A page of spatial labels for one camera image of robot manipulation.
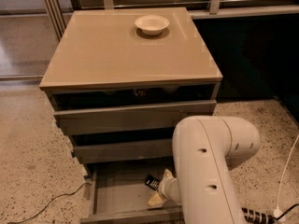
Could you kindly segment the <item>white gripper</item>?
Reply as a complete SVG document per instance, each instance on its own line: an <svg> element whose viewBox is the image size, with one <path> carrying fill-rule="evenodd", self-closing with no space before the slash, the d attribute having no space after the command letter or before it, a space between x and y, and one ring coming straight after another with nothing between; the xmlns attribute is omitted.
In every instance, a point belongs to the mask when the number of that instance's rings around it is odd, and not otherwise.
<svg viewBox="0 0 299 224"><path fill-rule="evenodd" d="M159 192L155 191L147 201L147 206L149 208L162 207L165 203L165 199L174 203L180 203L178 180L173 177L170 170L164 170L164 178L160 182L158 191Z"/></svg>

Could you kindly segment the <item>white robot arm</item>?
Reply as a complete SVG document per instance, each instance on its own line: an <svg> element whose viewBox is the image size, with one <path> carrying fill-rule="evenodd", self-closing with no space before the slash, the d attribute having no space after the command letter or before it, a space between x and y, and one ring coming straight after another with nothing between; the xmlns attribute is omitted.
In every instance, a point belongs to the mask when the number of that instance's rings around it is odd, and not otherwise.
<svg viewBox="0 0 299 224"><path fill-rule="evenodd" d="M181 120L172 138L175 171L164 171L148 206L177 203L185 224L246 224L229 170L254 156L259 147L259 132L245 119Z"/></svg>

